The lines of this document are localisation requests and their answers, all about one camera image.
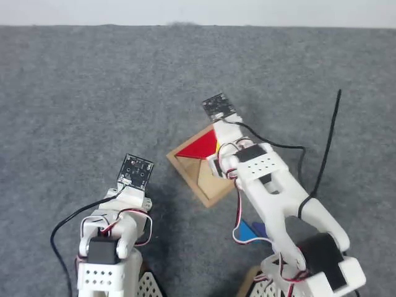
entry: white wall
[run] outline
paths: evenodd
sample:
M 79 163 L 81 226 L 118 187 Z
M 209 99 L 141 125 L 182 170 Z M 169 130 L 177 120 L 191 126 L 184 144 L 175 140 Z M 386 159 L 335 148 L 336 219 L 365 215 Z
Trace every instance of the white wall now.
M 5 25 L 396 28 L 396 0 L 0 0 Z

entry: black cable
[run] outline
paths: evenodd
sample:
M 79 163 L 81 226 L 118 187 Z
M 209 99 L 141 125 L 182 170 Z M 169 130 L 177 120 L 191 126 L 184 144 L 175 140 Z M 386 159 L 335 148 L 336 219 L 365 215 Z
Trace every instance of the black cable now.
M 80 213 L 82 213 L 82 212 L 84 212 L 84 211 L 86 211 L 86 210 L 88 210 L 88 209 L 90 209 L 90 208 L 92 208 L 92 207 L 95 207 L 95 206 L 100 205 L 100 204 L 105 203 L 105 202 L 109 202 L 110 200 L 113 200 L 113 199 L 117 198 L 117 197 L 120 195 L 120 193 L 125 189 L 125 187 L 126 187 L 126 186 L 124 186 L 124 187 L 123 187 L 116 195 L 114 195 L 114 196 L 111 196 L 111 197 L 108 197 L 108 198 L 104 198 L 104 199 L 102 199 L 102 200 L 99 200 L 99 201 L 96 201 L 96 202 L 94 202 L 94 203 L 88 204 L 88 205 L 86 205 L 86 206 L 84 206 L 84 207 L 82 207 L 82 208 L 76 210 L 74 213 L 72 213 L 71 215 L 69 215 L 67 218 L 65 218 L 64 220 L 60 221 L 60 222 L 55 226 L 54 230 L 52 231 L 52 233 L 51 233 L 51 238 L 50 238 L 49 241 L 50 241 L 50 243 L 51 243 L 51 247 L 52 247 L 52 250 L 53 250 L 54 253 L 55 253 L 55 256 L 58 258 L 59 263 L 61 263 L 63 272 L 64 272 L 65 275 L 66 275 L 67 295 L 68 295 L 69 297 L 72 297 L 72 296 L 73 296 L 72 282 L 71 282 L 70 274 L 69 274 L 69 271 L 67 270 L 66 264 L 64 263 L 63 258 L 62 258 L 62 256 L 61 256 L 61 254 L 59 253 L 59 251 L 58 251 L 58 249 L 57 249 L 57 247 L 56 247 L 56 245 L 55 245 L 55 242 L 54 242 L 54 237 L 55 237 L 56 232 L 58 232 L 58 230 L 59 230 L 63 225 L 65 225 L 68 221 L 70 221 L 72 218 L 74 218 L 74 217 L 77 216 L 78 214 L 80 214 Z
M 329 156 L 329 151 L 330 151 L 330 146 L 332 145 L 332 139 L 333 139 L 333 134 L 334 134 L 334 126 L 335 126 L 335 120 L 337 118 L 337 113 L 338 113 L 338 107 L 340 106 L 340 99 L 341 99 L 341 90 L 338 90 L 337 93 L 337 99 L 335 101 L 335 106 L 334 106 L 334 111 L 333 111 L 333 116 L 332 116 L 332 122 L 330 124 L 330 131 L 329 131 L 329 136 L 327 137 L 327 143 L 326 143 L 326 149 L 325 152 L 323 154 L 323 159 L 322 159 L 322 164 L 321 164 L 321 168 L 319 170 L 319 173 L 317 175 L 316 178 L 316 183 L 314 186 L 314 189 L 312 190 L 312 192 L 310 193 L 310 195 L 308 195 L 307 198 L 305 198 L 302 203 L 299 205 L 298 207 L 298 218 L 301 219 L 301 213 L 303 212 L 303 208 L 304 206 L 307 204 L 307 202 L 309 200 L 311 200 L 312 197 L 315 197 L 317 194 L 317 190 L 319 188 L 319 185 L 321 184 L 321 180 L 322 180 L 322 176 L 323 176 L 323 172 L 324 172 L 324 168 L 326 166 L 326 162 L 327 162 L 327 157 Z
M 245 123 L 241 123 L 241 122 L 228 122 L 228 121 L 226 121 L 225 119 L 223 119 L 223 121 L 224 121 L 225 123 L 228 123 L 228 124 L 236 124 L 236 125 L 238 125 L 238 126 L 241 126 L 241 127 L 246 128 L 247 130 L 250 131 L 251 134 L 253 134 L 254 136 L 256 136 L 258 139 L 260 139 L 261 141 L 267 142 L 267 143 L 269 143 L 270 145 L 273 145 L 274 147 L 280 147 L 280 148 L 283 148 L 283 149 L 285 149 L 285 148 L 288 149 L 288 148 L 289 148 L 289 149 L 298 149 L 298 150 L 302 150 L 301 155 L 300 155 L 299 160 L 298 160 L 298 164 L 297 164 L 297 178 L 298 178 L 298 181 L 299 181 L 300 185 L 301 185 L 303 188 L 305 188 L 305 186 L 304 186 L 304 181 L 303 181 L 303 161 L 304 161 L 304 157 L 305 157 L 305 154 L 306 154 L 306 151 L 307 151 L 307 148 L 306 148 L 305 146 L 303 146 L 303 145 L 285 145 L 285 144 L 278 144 L 278 143 L 276 143 L 276 142 L 274 142 L 274 141 L 271 141 L 271 140 L 269 140 L 269 139 L 266 139 L 266 138 L 260 136 L 255 130 L 253 130 L 252 127 L 248 126 L 248 125 L 245 124 Z

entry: wooden board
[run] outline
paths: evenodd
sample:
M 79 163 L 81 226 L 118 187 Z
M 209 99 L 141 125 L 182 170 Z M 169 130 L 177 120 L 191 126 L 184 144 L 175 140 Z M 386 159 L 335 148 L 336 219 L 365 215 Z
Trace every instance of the wooden board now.
M 194 194 L 206 207 L 213 206 L 227 195 L 234 187 L 233 182 L 213 176 L 206 160 L 177 157 L 176 154 L 212 129 L 212 125 L 206 127 L 166 155 Z
M 253 284 L 253 278 L 259 273 L 260 270 L 260 266 L 254 266 L 249 270 L 241 287 L 239 288 L 238 294 L 236 294 L 236 297 L 246 297 L 248 295 L 250 287 Z

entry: white wire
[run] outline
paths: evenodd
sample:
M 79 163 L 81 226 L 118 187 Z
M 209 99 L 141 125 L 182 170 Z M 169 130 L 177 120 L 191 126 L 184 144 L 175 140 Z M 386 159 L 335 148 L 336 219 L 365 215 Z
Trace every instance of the white wire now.
M 218 148 L 218 151 L 217 151 L 218 166 L 220 167 L 220 170 L 222 171 L 222 173 L 225 173 L 225 171 L 223 170 L 222 163 L 220 162 L 220 157 L 221 157 L 221 156 L 220 156 L 220 151 L 222 150 L 222 148 L 224 148 L 224 147 L 226 147 L 227 145 L 230 145 L 230 144 L 231 144 L 236 150 L 239 150 L 239 148 L 238 148 L 238 146 L 237 146 L 236 144 L 234 144 L 233 142 L 227 142 L 227 143 L 225 143 L 225 144 L 222 144 L 222 145 Z
M 138 210 L 125 210 L 122 212 L 122 214 L 119 216 L 119 218 L 114 221 L 112 224 L 110 224 L 109 226 L 107 226 L 107 228 L 112 228 L 115 224 L 117 224 L 120 219 L 122 218 L 123 213 L 126 212 L 131 212 L 131 213 L 136 213 L 138 215 L 143 215 L 145 218 L 147 218 L 150 221 L 150 234 L 148 236 L 148 239 L 146 241 L 144 241 L 143 243 L 136 243 L 135 246 L 145 246 L 147 243 L 150 242 L 152 234 L 153 234 L 153 219 L 146 213 L 142 212 L 142 210 L 138 211 Z
M 80 224 L 80 238 L 83 238 L 84 236 L 84 223 L 90 219 L 90 218 L 99 218 L 100 220 L 103 220 L 107 223 L 107 226 L 109 226 L 109 221 L 102 215 L 89 215 L 85 218 L 82 219 L 81 224 Z
M 238 208 L 239 208 L 239 213 L 237 214 L 237 220 L 236 220 L 236 226 L 233 229 L 233 239 L 236 243 L 239 244 L 249 244 L 252 243 L 254 241 L 266 241 L 270 244 L 273 244 L 273 241 L 269 238 L 265 238 L 265 237 L 255 237 L 255 238 L 251 238 L 248 240 L 239 240 L 238 238 L 236 238 L 235 236 L 235 231 L 239 229 L 239 226 L 241 224 L 241 219 L 242 219 L 242 198 L 241 198 L 241 192 L 238 189 L 236 183 L 235 183 L 235 188 L 238 191 Z

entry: white robotic arm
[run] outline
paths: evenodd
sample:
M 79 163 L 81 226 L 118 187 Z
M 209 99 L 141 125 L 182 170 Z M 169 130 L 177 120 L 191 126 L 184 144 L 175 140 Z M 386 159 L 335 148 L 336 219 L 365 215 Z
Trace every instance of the white robotic arm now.
M 147 213 L 152 201 L 145 197 L 144 189 L 152 167 L 147 160 L 127 155 L 118 188 L 109 189 L 105 197 L 118 194 L 117 198 L 100 204 L 82 220 L 77 281 L 80 297 L 137 296 L 142 255 L 135 247 L 151 237 L 152 220 Z M 147 220 L 150 236 L 146 242 L 137 243 Z
M 304 256 L 304 251 L 291 240 L 286 231 L 285 218 L 297 217 L 301 203 L 309 194 L 295 180 L 270 144 L 255 144 L 243 136 L 239 126 L 234 124 L 242 122 L 242 119 L 223 94 L 204 101 L 204 108 L 214 122 L 213 128 L 220 143 L 218 152 L 207 158 L 213 174 L 236 179 L 238 189 L 245 193 L 265 223 L 274 253 L 281 254 L 286 261 L 285 273 L 307 270 L 306 257 L 310 255 Z M 319 232 L 331 235 L 338 253 L 349 249 L 348 235 L 317 199 L 312 198 L 306 203 L 301 219 Z M 273 262 L 273 257 L 263 261 L 262 271 L 286 291 L 290 282 L 278 272 L 281 265 Z M 365 284 L 364 273 L 356 259 L 345 257 L 338 266 L 346 283 L 340 288 L 335 289 L 332 280 L 328 280 L 322 272 L 296 284 L 295 291 L 306 294 L 304 296 L 334 297 L 343 296 Z

